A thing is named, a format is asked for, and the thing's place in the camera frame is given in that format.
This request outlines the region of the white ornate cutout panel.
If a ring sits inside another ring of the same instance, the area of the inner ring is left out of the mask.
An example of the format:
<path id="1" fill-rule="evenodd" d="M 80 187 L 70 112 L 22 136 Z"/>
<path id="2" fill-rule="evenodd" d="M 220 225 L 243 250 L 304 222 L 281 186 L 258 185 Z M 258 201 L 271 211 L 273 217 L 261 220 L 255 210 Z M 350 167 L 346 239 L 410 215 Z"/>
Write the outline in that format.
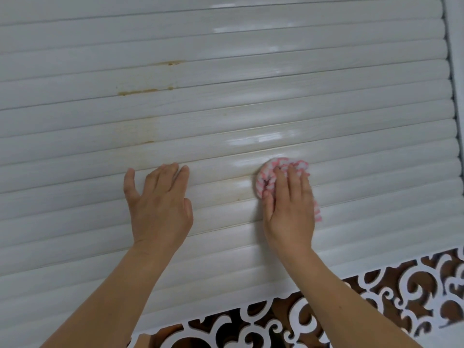
<path id="1" fill-rule="evenodd" d="M 464 348 L 464 245 L 346 278 L 424 348 Z M 300 292 L 141 334 L 128 348 L 333 348 Z"/>

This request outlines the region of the white slatted roller shutter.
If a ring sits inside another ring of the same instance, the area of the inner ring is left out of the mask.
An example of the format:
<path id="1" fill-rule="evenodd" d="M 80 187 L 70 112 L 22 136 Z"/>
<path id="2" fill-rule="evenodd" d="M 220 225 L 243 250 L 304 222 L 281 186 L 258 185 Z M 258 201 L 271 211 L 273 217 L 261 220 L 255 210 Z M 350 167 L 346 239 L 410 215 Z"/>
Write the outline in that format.
<path id="1" fill-rule="evenodd" d="M 342 278 L 464 245 L 441 0 L 0 0 L 0 347 L 38 348 L 131 244 L 122 192 L 188 165 L 194 225 L 133 340 L 297 291 L 258 171 L 306 160 Z"/>

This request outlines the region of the person's left hand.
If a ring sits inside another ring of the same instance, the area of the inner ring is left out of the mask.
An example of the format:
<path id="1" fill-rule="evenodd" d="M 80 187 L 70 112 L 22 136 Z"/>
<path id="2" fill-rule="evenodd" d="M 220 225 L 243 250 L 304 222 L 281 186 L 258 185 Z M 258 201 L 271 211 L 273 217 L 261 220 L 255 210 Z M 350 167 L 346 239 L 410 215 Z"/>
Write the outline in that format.
<path id="1" fill-rule="evenodd" d="M 127 203 L 133 248 L 152 253 L 175 253 L 189 232 L 183 229 L 183 199 L 189 182 L 189 167 L 162 165 L 149 173 L 136 203 Z"/>

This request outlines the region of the person's right hand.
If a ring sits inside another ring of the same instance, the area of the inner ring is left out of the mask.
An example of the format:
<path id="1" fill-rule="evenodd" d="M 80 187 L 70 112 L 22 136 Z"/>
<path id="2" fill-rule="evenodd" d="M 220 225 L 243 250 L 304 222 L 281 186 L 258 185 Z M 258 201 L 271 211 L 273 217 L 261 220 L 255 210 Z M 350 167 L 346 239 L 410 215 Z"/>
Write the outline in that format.
<path id="1" fill-rule="evenodd" d="M 264 233 L 281 258 L 295 257 L 311 249 L 315 230 L 314 197 L 308 174 L 293 166 L 284 172 L 275 167 L 275 192 L 263 193 Z"/>

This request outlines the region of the person's right forearm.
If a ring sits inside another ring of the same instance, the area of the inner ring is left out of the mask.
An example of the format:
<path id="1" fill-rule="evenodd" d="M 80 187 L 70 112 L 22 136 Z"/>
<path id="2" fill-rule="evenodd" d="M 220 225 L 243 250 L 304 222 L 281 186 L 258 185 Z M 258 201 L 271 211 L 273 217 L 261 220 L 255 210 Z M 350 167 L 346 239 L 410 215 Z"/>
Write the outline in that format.
<path id="1" fill-rule="evenodd" d="M 422 348 L 340 280 L 314 251 L 277 254 L 333 348 Z"/>

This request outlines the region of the person's left forearm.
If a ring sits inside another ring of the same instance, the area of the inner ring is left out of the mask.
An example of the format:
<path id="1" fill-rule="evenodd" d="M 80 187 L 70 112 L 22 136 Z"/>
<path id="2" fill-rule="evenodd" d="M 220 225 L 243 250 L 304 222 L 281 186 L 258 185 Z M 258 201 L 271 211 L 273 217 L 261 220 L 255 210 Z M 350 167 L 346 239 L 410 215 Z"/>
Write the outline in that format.
<path id="1" fill-rule="evenodd" d="M 40 348 L 127 348 L 176 246 L 132 246 L 102 284 Z"/>

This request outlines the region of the white shutter side frame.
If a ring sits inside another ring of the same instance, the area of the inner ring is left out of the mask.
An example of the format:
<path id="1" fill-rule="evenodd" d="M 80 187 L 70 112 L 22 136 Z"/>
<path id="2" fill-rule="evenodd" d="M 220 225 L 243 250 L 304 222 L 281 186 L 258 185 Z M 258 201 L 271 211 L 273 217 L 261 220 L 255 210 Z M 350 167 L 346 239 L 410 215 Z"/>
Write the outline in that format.
<path id="1" fill-rule="evenodd" d="M 464 0 L 441 0 L 464 183 Z"/>

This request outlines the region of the pink and white cleaning cloth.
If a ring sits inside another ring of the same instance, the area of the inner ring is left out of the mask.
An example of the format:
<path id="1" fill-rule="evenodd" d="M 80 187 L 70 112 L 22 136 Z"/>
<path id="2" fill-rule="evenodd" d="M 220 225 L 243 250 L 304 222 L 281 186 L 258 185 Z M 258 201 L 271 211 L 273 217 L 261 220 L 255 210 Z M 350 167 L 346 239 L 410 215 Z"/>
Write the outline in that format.
<path id="1" fill-rule="evenodd" d="M 290 196 L 287 181 L 287 169 L 294 166 L 302 183 L 302 195 Z M 314 223 L 322 222 L 322 216 L 309 184 L 309 164 L 301 159 L 287 157 L 272 158 L 258 172 L 256 194 L 262 199 L 264 190 L 275 198 L 275 210 L 269 227 L 274 230 L 292 228 L 301 223 L 311 228 Z"/>

